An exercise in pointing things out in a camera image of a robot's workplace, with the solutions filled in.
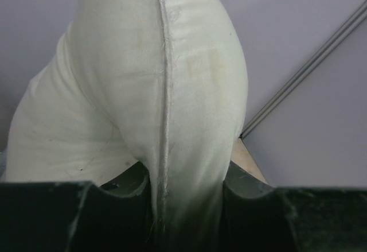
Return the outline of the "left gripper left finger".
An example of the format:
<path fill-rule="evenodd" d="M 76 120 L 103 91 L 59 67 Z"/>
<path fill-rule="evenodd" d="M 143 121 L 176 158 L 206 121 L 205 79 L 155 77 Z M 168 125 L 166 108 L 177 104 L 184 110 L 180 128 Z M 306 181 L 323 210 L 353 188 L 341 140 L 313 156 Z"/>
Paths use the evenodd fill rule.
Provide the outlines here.
<path fill-rule="evenodd" d="M 155 251 L 147 169 L 89 181 L 1 184 L 2 251 Z"/>

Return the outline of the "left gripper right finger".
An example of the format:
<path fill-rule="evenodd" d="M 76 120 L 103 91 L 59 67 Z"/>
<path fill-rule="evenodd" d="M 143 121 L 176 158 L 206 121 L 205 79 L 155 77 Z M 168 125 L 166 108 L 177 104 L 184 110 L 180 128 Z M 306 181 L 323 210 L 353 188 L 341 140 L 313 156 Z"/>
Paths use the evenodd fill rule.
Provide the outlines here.
<path fill-rule="evenodd" d="M 223 251 L 366 251 L 366 190 L 271 187 L 231 163 Z"/>

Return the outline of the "white pillow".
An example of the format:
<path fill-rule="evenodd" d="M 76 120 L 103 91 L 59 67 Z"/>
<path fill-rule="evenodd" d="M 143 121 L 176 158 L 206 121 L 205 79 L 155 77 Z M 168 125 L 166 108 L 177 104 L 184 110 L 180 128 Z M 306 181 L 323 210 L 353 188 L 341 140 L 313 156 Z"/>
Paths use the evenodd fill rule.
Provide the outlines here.
<path fill-rule="evenodd" d="M 79 0 L 14 113 L 5 180 L 102 185 L 139 161 L 163 251 L 216 251 L 247 94 L 220 0 Z"/>

